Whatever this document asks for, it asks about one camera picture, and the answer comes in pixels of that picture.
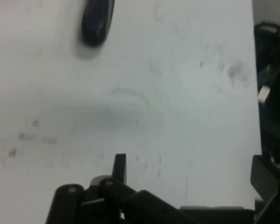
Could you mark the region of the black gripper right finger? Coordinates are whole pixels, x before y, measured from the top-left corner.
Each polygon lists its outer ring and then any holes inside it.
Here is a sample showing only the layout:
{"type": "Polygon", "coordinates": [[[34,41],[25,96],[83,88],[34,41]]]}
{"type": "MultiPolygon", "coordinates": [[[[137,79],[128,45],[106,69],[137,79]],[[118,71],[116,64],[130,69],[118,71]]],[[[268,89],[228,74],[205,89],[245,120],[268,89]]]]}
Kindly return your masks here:
{"type": "Polygon", "coordinates": [[[255,200],[255,224],[280,224],[280,169],[254,155],[250,181],[260,196],[255,200]]]}

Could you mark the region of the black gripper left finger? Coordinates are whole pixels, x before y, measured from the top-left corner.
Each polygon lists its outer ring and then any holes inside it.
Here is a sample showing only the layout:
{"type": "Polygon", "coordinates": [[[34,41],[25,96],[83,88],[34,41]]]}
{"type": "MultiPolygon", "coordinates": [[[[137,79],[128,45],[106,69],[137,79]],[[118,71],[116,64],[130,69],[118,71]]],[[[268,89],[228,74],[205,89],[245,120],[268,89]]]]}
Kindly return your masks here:
{"type": "Polygon", "coordinates": [[[126,184],[126,154],[115,155],[112,174],[84,189],[63,185],[55,191],[48,224],[190,224],[192,219],[146,190],[126,184]]]}

